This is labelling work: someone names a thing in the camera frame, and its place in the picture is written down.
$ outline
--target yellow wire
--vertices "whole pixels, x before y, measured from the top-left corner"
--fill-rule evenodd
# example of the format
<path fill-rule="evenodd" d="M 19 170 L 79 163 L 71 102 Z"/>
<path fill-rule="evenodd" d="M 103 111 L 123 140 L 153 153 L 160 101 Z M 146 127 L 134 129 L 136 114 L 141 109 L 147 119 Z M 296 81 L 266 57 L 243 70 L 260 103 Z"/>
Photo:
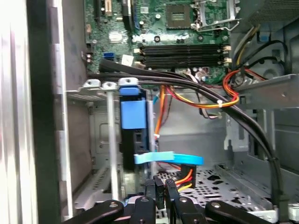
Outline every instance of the yellow wire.
<path fill-rule="evenodd" d="M 258 32 L 258 30 L 260 29 L 260 27 L 261 27 L 261 25 L 258 25 L 257 27 L 255 27 L 254 30 L 252 31 L 252 34 L 250 36 L 254 36 Z M 240 54 L 239 54 L 238 60 L 237 60 L 237 65 L 239 65 L 240 62 L 241 62 L 241 58 L 242 58 L 242 55 L 243 55 L 243 53 L 245 51 L 245 48 L 246 48 L 246 44 L 243 46 L 242 50 L 240 51 Z"/>
<path fill-rule="evenodd" d="M 188 185 L 186 185 L 186 186 L 183 186 L 183 187 L 181 187 L 181 188 L 178 189 L 178 192 L 180 192 L 180 191 L 182 191 L 182 190 L 185 190 L 185 189 L 187 189 L 187 188 L 189 188 L 189 187 L 191 187 L 191 186 L 192 186 L 191 183 L 188 184 Z"/>
<path fill-rule="evenodd" d="M 195 107 L 207 108 L 207 109 L 215 109 L 215 108 L 219 108 L 218 105 L 200 105 L 200 104 L 196 104 L 196 103 L 192 102 L 191 100 L 188 100 L 188 99 L 186 99 L 186 98 L 184 98 L 184 97 L 178 95 L 176 92 L 173 92 L 173 93 L 174 93 L 178 98 L 180 98 L 180 99 L 182 99 L 182 100 L 184 100 L 184 101 L 186 101 L 186 102 L 188 102 L 188 103 L 195 104 L 195 105 L 194 105 Z M 223 103 L 223 104 L 222 104 L 222 107 L 232 106 L 232 105 L 238 103 L 239 100 L 240 100 L 240 98 L 239 98 L 239 96 L 237 96 L 237 99 L 236 99 L 236 100 L 231 101 L 231 102 L 227 102 L 227 103 Z"/>

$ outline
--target green circuit board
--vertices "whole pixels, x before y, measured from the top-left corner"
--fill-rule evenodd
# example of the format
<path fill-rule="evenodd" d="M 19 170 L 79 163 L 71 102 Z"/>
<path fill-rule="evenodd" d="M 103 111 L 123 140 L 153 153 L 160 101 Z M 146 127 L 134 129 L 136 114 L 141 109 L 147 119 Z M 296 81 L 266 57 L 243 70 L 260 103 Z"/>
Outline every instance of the green circuit board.
<path fill-rule="evenodd" d="M 229 44 L 227 31 L 221 31 L 215 36 L 214 31 L 199 33 L 189 27 L 169 29 L 167 24 L 167 10 L 171 6 L 194 4 L 192 0 L 137 0 L 135 6 L 135 29 L 128 32 L 122 19 L 122 5 L 120 0 L 110 0 L 112 13 L 101 15 L 96 21 L 95 0 L 85 0 L 85 40 L 93 48 L 93 62 L 87 64 L 88 73 L 99 72 L 99 62 L 104 52 L 115 53 L 116 62 L 121 62 L 122 55 L 136 56 L 134 50 L 138 43 L 148 46 L 176 45 L 178 38 L 184 38 L 184 44 Z M 190 21 L 193 22 L 192 10 Z M 227 19 L 227 1 L 205 3 L 205 19 L 207 24 Z M 180 14 L 176 14 L 175 20 L 180 20 Z M 155 42 L 155 36 L 160 36 L 161 41 Z M 224 66 L 210 67 L 206 82 L 218 83 L 226 74 Z"/>

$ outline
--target cpu socket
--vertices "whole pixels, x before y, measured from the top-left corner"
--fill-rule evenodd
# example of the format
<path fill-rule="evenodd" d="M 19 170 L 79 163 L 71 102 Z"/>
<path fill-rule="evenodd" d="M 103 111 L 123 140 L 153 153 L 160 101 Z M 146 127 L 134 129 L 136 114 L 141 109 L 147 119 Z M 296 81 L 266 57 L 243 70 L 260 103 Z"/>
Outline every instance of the cpu socket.
<path fill-rule="evenodd" d="M 168 29 L 190 28 L 191 8 L 188 5 L 167 5 L 166 6 L 166 27 Z"/>

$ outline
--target blue sata port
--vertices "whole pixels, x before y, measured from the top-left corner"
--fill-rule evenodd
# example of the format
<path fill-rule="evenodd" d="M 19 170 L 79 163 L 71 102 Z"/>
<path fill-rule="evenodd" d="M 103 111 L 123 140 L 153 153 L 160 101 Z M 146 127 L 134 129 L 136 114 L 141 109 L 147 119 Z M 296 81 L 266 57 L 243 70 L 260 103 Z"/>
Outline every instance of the blue sata port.
<path fill-rule="evenodd" d="M 115 53 L 112 53 L 112 52 L 104 52 L 104 53 L 103 53 L 103 58 L 105 58 L 106 60 L 109 60 L 109 61 L 114 61 Z"/>

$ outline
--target cable clip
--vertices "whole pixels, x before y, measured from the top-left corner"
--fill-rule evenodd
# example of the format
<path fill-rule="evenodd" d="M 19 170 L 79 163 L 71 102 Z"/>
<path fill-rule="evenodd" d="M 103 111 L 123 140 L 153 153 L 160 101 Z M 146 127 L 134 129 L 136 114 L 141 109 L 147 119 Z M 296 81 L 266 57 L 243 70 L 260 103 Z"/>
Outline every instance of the cable clip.
<path fill-rule="evenodd" d="M 217 100 L 217 103 L 218 103 L 219 108 L 222 108 L 223 101 L 219 99 L 219 100 Z"/>

